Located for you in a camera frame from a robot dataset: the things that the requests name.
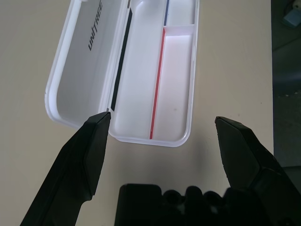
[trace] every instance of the black stripe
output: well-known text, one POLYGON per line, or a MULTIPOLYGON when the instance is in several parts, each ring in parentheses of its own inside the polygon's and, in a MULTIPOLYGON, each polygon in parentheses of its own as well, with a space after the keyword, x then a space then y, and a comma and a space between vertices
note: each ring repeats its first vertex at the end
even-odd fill
POLYGON ((132 10, 130 9, 130 13, 128 15, 128 20, 127 20, 126 33, 124 35, 123 44, 122 44, 122 50, 121 50, 121 55, 120 55, 120 60, 119 60, 119 65, 118 65, 117 77, 116 77, 115 85, 114 85, 113 99, 112 99, 112 104, 111 104, 111 109, 113 111, 115 110, 115 105, 116 105, 116 100, 117 100, 120 76, 121 76, 121 71, 122 71, 124 55, 126 53, 127 39, 128 39, 128 33, 130 31, 132 15, 133 15, 133 13, 132 13, 132 10))

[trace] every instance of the white tabletop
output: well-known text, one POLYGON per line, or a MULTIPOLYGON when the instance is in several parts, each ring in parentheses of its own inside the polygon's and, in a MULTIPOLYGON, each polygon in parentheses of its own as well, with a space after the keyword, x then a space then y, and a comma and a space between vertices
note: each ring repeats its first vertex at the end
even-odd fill
MULTIPOLYGON (((44 91, 70 0, 0 3, 0 224, 19 225, 75 130, 52 122, 44 91)), ((108 138, 96 196, 77 225, 114 224, 119 188, 148 183, 184 194, 190 185, 223 194, 214 119, 250 127, 273 152, 270 0, 201 0, 189 140, 178 148, 108 138)))

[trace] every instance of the open case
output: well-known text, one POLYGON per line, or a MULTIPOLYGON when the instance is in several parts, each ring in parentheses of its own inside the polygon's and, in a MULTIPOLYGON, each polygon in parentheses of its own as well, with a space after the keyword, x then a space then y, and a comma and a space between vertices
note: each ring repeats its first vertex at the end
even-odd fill
POLYGON ((111 112, 124 142, 180 146, 192 119, 199 0, 72 0, 45 92, 80 128, 111 112))

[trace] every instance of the case lid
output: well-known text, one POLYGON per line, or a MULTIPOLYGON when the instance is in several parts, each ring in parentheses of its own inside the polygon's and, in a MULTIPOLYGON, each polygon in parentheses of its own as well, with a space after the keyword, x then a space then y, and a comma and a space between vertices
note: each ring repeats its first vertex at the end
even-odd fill
POLYGON ((127 0, 71 0, 45 93, 52 120, 79 128, 107 110, 128 7, 127 0))

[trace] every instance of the storage box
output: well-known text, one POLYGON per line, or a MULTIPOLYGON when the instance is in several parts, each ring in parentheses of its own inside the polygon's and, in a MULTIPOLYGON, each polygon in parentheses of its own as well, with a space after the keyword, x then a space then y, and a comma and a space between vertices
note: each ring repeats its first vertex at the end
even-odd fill
POLYGON ((79 128, 110 111, 124 142, 189 137, 198 0, 72 0, 48 80, 49 117, 79 128))

